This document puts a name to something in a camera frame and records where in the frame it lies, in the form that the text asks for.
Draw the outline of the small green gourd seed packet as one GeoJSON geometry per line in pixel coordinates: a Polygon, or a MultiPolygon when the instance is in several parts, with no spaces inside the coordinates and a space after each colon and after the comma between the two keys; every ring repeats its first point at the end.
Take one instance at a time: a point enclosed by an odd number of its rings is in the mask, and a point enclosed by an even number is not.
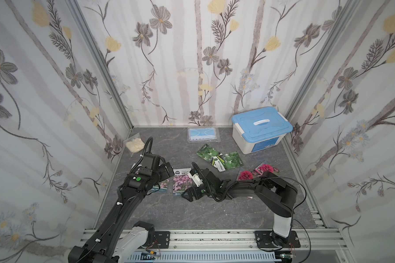
{"type": "Polygon", "coordinates": [[[219,172],[225,172],[230,169],[244,166],[244,162],[237,152],[214,156],[210,162],[219,172]]]}

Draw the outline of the red flower seed packet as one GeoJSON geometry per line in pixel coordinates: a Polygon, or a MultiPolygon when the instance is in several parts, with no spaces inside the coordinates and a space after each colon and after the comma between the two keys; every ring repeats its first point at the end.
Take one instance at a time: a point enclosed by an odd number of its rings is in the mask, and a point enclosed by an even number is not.
{"type": "Polygon", "coordinates": [[[254,169],[254,173],[258,176],[262,176],[264,172],[271,172],[275,175],[279,174],[279,169],[276,167],[272,167],[269,164],[260,164],[258,167],[254,169]]]}

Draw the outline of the white flower seed packet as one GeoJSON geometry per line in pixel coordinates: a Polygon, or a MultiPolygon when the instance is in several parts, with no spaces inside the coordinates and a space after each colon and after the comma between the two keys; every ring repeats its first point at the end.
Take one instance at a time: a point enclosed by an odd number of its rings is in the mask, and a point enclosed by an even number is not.
{"type": "Polygon", "coordinates": [[[192,179],[188,176],[191,168],[174,169],[173,176],[173,194],[175,196],[181,195],[188,188],[193,186],[192,179]]]}
{"type": "Polygon", "coordinates": [[[170,182],[170,179],[166,179],[160,183],[157,183],[156,185],[153,186],[153,188],[150,191],[151,192],[166,192],[169,187],[169,182],[170,182]]]}

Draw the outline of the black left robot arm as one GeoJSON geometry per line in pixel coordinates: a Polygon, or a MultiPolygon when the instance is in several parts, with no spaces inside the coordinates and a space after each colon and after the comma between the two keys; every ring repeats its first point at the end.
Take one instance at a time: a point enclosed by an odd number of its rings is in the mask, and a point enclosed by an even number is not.
{"type": "Polygon", "coordinates": [[[148,195],[154,185],[174,176],[169,163],[151,159],[127,175],[117,188],[117,201],[86,243],[75,246],[69,253],[70,263],[121,263],[138,248],[151,245],[155,241],[153,224],[137,222],[129,234],[121,238],[126,221],[148,195]]]}

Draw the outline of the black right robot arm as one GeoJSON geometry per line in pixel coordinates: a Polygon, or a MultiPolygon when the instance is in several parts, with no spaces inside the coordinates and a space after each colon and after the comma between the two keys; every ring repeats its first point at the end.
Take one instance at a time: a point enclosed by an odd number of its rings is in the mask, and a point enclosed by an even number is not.
{"type": "Polygon", "coordinates": [[[221,180],[205,169],[192,176],[192,180],[196,185],[186,189],[182,198],[193,202],[207,196],[223,202],[238,197],[257,197],[274,213],[274,237],[283,240],[289,237],[298,190],[283,178],[264,172],[255,179],[221,180]]]}

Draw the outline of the large green gourd seed packet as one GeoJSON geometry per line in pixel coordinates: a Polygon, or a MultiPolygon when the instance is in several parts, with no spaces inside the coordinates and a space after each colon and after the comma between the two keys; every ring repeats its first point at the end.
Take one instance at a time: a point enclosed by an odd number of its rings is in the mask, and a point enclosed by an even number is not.
{"type": "Polygon", "coordinates": [[[212,148],[210,145],[205,144],[203,147],[201,147],[196,154],[204,159],[205,161],[211,162],[214,157],[218,157],[221,155],[219,151],[216,149],[212,148]]]}

